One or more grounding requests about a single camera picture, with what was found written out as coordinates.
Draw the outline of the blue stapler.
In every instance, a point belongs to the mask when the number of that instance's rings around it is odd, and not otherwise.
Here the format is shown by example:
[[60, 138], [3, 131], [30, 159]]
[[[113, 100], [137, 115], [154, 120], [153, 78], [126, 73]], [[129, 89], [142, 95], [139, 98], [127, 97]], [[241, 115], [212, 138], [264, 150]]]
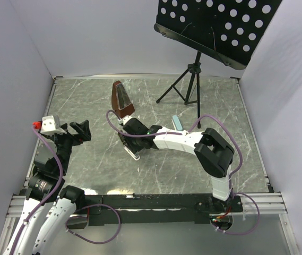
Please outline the blue stapler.
[[179, 120], [179, 117], [177, 115], [173, 115], [171, 120], [172, 120], [172, 124], [174, 126], [174, 129], [176, 131], [183, 131], [182, 124], [181, 124], [181, 122]]

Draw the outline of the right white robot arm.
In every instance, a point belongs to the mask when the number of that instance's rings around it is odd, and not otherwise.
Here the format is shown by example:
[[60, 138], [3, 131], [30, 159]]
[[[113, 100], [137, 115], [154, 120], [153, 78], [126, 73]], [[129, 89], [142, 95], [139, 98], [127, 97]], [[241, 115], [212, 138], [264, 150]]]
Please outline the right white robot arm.
[[195, 155], [211, 176], [213, 207], [217, 211], [230, 207], [230, 168], [235, 151], [215, 129], [189, 133], [159, 125], [146, 127], [138, 118], [131, 116], [125, 116], [120, 125], [125, 134], [118, 136], [134, 160], [140, 159], [139, 152], [143, 149], [171, 149]]

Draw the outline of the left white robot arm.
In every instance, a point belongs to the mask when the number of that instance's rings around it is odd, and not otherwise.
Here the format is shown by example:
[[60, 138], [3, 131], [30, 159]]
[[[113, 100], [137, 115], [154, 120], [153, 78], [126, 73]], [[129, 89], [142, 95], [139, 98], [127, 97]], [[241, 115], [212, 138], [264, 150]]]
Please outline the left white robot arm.
[[32, 124], [44, 144], [34, 160], [19, 222], [4, 254], [45, 254], [71, 214], [86, 206], [82, 189], [64, 185], [72, 148], [91, 140], [89, 121], [60, 124], [57, 115]]

